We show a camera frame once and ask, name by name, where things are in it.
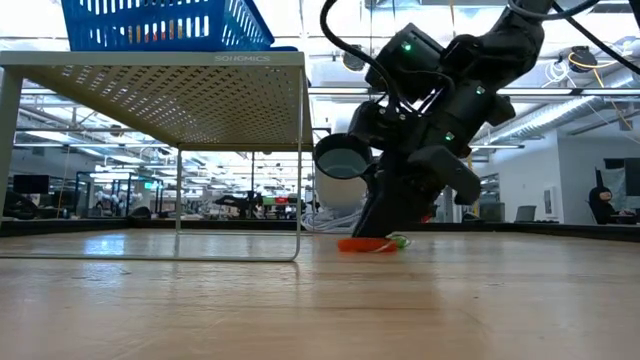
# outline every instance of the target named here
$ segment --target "orange toy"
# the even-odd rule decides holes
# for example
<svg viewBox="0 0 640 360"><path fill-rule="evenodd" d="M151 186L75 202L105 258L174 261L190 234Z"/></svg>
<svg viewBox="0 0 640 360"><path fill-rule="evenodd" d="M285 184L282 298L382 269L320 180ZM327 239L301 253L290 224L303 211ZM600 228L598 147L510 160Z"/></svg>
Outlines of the orange toy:
<svg viewBox="0 0 640 360"><path fill-rule="evenodd" d="M346 238L338 240L338 249L342 252L396 252L398 246L393 239L387 238Z"/></svg>

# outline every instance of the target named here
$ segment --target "green object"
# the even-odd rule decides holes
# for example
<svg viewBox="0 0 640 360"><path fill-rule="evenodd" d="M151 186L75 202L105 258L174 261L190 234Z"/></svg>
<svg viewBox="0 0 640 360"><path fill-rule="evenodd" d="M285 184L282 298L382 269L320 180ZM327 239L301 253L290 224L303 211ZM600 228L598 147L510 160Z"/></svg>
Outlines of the green object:
<svg viewBox="0 0 640 360"><path fill-rule="evenodd" d="M398 249L405 249L409 245L411 245L411 240L409 240L409 238L404 235L390 235L389 239L396 242L396 246L398 247Z"/></svg>

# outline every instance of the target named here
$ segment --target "shelf leg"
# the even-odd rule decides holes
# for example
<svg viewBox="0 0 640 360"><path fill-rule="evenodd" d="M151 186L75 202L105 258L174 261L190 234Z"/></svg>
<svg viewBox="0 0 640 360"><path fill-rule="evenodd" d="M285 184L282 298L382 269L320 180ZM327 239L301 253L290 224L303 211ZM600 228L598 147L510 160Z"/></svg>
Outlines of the shelf leg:
<svg viewBox="0 0 640 360"><path fill-rule="evenodd" d="M0 85L0 204L4 208L23 78L7 69L0 76L2 76L2 85Z"/></svg>
<svg viewBox="0 0 640 360"><path fill-rule="evenodd" d="M307 75L304 70L300 70L300 103L298 104L298 203L296 210L296 252L291 257L294 261L300 254L300 237L302 236L302 136L304 134L304 95L307 86Z"/></svg>
<svg viewBox="0 0 640 360"><path fill-rule="evenodd" d="M182 231L182 150L178 148L178 161L176 166L177 182L176 182L176 241L173 249L173 256L180 256L180 231Z"/></svg>

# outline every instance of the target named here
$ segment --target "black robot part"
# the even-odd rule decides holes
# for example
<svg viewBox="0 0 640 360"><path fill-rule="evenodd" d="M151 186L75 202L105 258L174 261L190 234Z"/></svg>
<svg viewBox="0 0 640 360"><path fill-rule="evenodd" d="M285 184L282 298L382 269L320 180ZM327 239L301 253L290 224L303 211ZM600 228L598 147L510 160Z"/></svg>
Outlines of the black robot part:
<svg viewBox="0 0 640 360"><path fill-rule="evenodd" d="M326 25L335 2L328 0L323 7L321 26L330 41L349 51ZM547 13L553 0L516 3L530 12ZM446 48L409 24L375 61L368 59L372 66L365 79L375 90L389 93L389 105L363 103L347 134L324 138L317 145L323 152L314 154L321 171L330 162L342 174L359 174L367 183L367 200L354 237L384 237L403 223L419 221L445 186L456 190L458 204L478 199L480 180L459 158L470 154L468 143L482 124L496 126L515 116L509 99L496 92L533 68L543 41L540 20L505 9L487 34L457 36ZM423 104L413 109L419 100ZM327 150L325 142L333 143L333 149L343 143L359 150L329 161L323 154L332 147ZM375 162L366 155L358 159L365 152L355 143L383 154Z"/></svg>

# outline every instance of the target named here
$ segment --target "wooden floor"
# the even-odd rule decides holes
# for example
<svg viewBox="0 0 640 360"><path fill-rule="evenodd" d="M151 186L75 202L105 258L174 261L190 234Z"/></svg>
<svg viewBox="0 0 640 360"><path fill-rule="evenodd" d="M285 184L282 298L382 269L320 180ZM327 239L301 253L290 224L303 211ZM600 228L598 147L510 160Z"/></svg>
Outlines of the wooden floor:
<svg viewBox="0 0 640 360"><path fill-rule="evenodd" d="M296 264L0 260L0 358L640 358L640 245L411 234L399 254L306 238ZM164 230L0 239L3 252L170 254ZM187 254L288 236L183 238Z"/></svg>

